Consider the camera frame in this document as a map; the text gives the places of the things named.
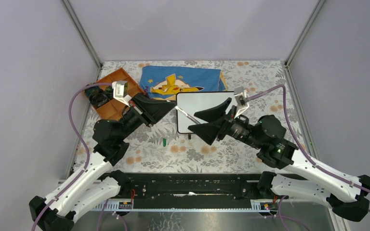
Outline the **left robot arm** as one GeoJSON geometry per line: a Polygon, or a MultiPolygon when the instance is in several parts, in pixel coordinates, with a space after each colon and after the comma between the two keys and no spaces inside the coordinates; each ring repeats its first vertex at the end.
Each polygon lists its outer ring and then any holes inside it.
{"type": "Polygon", "coordinates": [[[130,179],[120,170],[112,170],[129,148],[124,140],[141,125],[157,124],[177,103],[150,99],[142,93],[127,103],[128,110],[119,120],[101,119],[95,123],[92,138],[97,145],[88,153],[84,165],[45,197],[31,199],[32,230],[39,227],[43,231],[70,231],[101,202],[130,193],[130,179]]]}

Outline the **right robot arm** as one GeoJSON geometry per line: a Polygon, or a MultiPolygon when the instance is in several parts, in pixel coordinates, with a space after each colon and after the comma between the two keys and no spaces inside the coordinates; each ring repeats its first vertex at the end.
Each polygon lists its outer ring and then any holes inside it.
{"type": "Polygon", "coordinates": [[[264,115],[252,125],[246,116],[238,115],[237,107],[230,103],[231,100],[226,99],[216,107],[196,112],[195,117],[203,123],[188,129],[209,145],[230,136],[257,149],[257,157],[265,165],[300,176],[297,180],[264,171],[257,184],[261,197],[287,196],[312,201],[354,222],[368,214],[369,176],[351,176],[306,157],[296,144],[285,139],[286,129],[274,115],[264,115]]]}

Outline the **white whiteboard black frame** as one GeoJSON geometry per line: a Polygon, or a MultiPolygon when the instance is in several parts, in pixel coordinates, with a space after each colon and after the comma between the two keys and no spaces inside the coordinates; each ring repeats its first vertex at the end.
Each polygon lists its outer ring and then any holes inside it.
{"type": "MultiPolygon", "coordinates": [[[[179,108],[181,108],[190,116],[194,116],[194,113],[198,111],[203,111],[218,106],[227,98],[232,99],[230,105],[225,110],[227,113],[232,105],[237,105],[236,100],[234,99],[233,91],[178,93],[176,95],[176,102],[179,108]]],[[[194,123],[189,118],[177,111],[177,132],[179,134],[192,134],[193,132],[188,129],[188,126],[193,124],[194,123]]]]}

